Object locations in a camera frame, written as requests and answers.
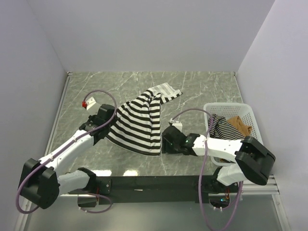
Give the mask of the aluminium frame rail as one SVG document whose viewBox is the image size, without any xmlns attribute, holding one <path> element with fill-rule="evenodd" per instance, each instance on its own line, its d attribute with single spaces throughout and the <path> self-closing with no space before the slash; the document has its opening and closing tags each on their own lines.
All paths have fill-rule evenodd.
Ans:
<svg viewBox="0 0 308 231">
<path fill-rule="evenodd" d="M 265 186 L 245 180 L 242 188 L 243 195 L 273 195 L 280 194 L 274 175 L 270 175 Z"/>
</svg>

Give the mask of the white plastic laundry basket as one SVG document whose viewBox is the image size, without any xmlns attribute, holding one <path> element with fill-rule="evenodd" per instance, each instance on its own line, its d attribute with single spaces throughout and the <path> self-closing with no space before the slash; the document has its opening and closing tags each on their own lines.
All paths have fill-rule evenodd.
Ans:
<svg viewBox="0 0 308 231">
<path fill-rule="evenodd" d="M 239 116 L 244 125 L 252 127 L 250 135 L 263 144 L 255 115 L 249 105 L 245 103 L 206 103 L 204 105 L 204 110 L 210 114 L 223 116 L 226 119 Z"/>
</svg>

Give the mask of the wide striped tank top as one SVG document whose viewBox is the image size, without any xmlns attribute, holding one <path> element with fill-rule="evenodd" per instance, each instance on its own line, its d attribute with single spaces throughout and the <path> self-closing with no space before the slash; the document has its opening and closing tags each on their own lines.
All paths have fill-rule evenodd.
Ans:
<svg viewBox="0 0 308 231">
<path fill-rule="evenodd" d="M 116 110 L 116 122 L 107 139 L 126 150 L 146 156 L 161 154 L 161 105 L 182 95 L 168 83 L 148 88 Z"/>
</svg>

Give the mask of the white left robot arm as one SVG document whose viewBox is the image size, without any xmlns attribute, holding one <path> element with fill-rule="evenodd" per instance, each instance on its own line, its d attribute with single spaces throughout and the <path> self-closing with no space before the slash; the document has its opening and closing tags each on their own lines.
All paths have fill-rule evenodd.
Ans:
<svg viewBox="0 0 308 231">
<path fill-rule="evenodd" d="M 30 158 L 23 166 L 18 196 L 46 209 L 62 194 L 86 193 L 104 198 L 110 192 L 110 181 L 101 181 L 96 174 L 80 167 L 72 173 L 65 168 L 80 154 L 103 140 L 116 122 L 114 106 L 103 104 L 97 114 L 89 116 L 75 134 L 58 149 L 39 160 Z"/>
</svg>

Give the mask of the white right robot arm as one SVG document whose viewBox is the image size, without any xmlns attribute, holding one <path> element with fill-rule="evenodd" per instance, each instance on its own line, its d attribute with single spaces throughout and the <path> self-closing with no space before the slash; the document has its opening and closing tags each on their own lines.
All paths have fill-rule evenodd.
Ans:
<svg viewBox="0 0 308 231">
<path fill-rule="evenodd" d="M 217 168 L 211 180 L 211 186 L 217 192 L 245 180 L 265 186 L 276 160 L 275 155 L 254 137 L 222 140 L 195 133 L 186 136 L 172 125 L 162 133 L 162 152 L 216 157 L 229 161 L 229 164 Z"/>
</svg>

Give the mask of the thin striped tank top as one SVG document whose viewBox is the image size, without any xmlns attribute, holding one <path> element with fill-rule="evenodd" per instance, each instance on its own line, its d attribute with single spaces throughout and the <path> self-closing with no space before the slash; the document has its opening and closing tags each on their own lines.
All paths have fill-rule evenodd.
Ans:
<svg viewBox="0 0 308 231">
<path fill-rule="evenodd" d="M 209 136 L 223 140 L 242 140 L 244 136 L 240 131 L 231 125 L 223 116 L 212 114 L 213 125 L 209 130 Z"/>
</svg>

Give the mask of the tan brown tank top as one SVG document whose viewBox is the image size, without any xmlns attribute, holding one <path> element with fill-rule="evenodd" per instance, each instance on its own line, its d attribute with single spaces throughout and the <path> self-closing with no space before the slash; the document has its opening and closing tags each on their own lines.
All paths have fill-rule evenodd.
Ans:
<svg viewBox="0 0 308 231">
<path fill-rule="evenodd" d="M 227 122 L 234 126 L 244 137 L 251 135 L 252 127 L 244 124 L 239 116 L 234 116 L 228 119 Z"/>
</svg>

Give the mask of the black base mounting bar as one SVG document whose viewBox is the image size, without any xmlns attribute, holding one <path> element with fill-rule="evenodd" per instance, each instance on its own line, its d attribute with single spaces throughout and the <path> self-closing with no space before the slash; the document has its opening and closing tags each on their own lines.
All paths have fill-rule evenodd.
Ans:
<svg viewBox="0 0 308 231">
<path fill-rule="evenodd" d="M 107 196 L 113 203 L 150 203 L 150 202 L 195 202 L 198 196 L 199 176 L 113 176 L 97 177 L 97 185 L 90 193 Z M 201 196 L 203 203 L 209 203 L 209 194 L 236 193 L 238 183 L 224 186 L 210 175 L 202 176 Z M 77 196 L 80 207 L 108 205 L 106 199 L 99 199 L 75 190 L 69 193 Z"/>
</svg>

